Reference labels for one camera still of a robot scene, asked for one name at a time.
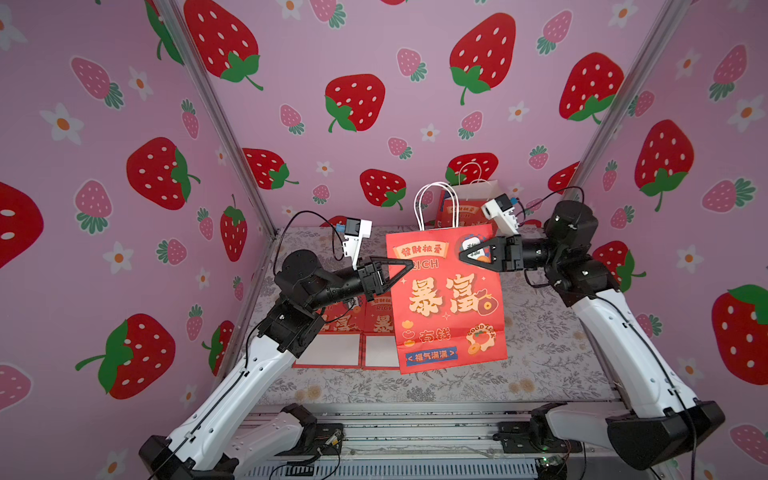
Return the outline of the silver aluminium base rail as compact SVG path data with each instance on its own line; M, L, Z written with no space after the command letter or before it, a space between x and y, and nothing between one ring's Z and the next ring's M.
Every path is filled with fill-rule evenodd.
M281 455L250 476L273 479L578 478L585 461L614 454L586 440L535 443L534 411L546 397L509 400L329 403L301 401L319 436L340 443L312 467L289 467Z

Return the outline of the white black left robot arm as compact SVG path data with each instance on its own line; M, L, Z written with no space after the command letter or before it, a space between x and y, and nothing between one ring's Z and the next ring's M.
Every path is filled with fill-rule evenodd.
M315 417L291 404L267 424L238 432L271 385L309 347L325 321L326 307L391 290L414 267L410 260L372 257L335 272L316 254L289 254L275 276L280 295L249 333L249 345L209 398L169 436L151 436L139 456L153 479L237 479L275 455L305 447Z

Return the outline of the silver aluminium corner post right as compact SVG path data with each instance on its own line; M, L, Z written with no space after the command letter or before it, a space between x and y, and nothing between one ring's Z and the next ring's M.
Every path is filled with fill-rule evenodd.
M672 1L569 1L537 42L541 147L549 147L548 189L565 189L596 208L608 235L634 218L620 194L630 189L629 162L606 156L633 113L651 49L660 45Z

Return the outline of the red paper gift bag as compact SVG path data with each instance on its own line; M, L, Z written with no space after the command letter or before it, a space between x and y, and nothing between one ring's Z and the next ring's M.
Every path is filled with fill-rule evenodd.
M322 329L299 357L294 368L358 369L365 318L360 298L325 307Z

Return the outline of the silver aluminium corner post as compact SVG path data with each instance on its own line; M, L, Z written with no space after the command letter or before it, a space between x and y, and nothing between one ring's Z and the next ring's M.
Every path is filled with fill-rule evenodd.
M549 147L548 189L565 189L596 208L608 235L634 218L620 194L630 189L629 162L606 156L633 113L651 49L660 45L672 1L569 1L537 42L541 147Z
M274 240L276 238L275 225L260 197L259 188L253 178L242 148L235 138L225 110L213 89L208 72L198 56L198 51L184 21L183 12L176 1L160 0L156 4L164 17L165 25L173 42L185 62L185 68L201 97L201 101L230 159L230 163L245 189L251 205L257 212L262 228L265 234L271 240Z

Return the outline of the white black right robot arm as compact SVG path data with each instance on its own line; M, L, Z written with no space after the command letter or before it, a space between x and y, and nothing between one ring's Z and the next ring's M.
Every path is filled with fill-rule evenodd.
M579 201L558 202L540 238L519 233L515 207L505 194L486 202L482 211L499 234L460 252L460 261L495 272L542 270L546 286L593 337L623 391L626 408L614 413L557 402L533 410L529 431L537 446L551 439L588 443L613 450L636 470L694 454L724 424L725 414L673 372L617 280L590 255L598 228L592 210Z

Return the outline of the silver aluminium corner post left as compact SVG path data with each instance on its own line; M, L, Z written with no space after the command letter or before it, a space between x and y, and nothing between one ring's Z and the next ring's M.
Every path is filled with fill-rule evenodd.
M201 97L201 101L230 159L230 163L245 189L251 205L257 212L262 228L265 234L271 240L274 240L276 238L275 225L260 197L259 188L253 178L242 148L235 138L225 110L213 89L208 72L198 56L198 51L184 21L183 12L176 1L160 0L156 4L164 17L165 25L173 42L185 62L185 68Z

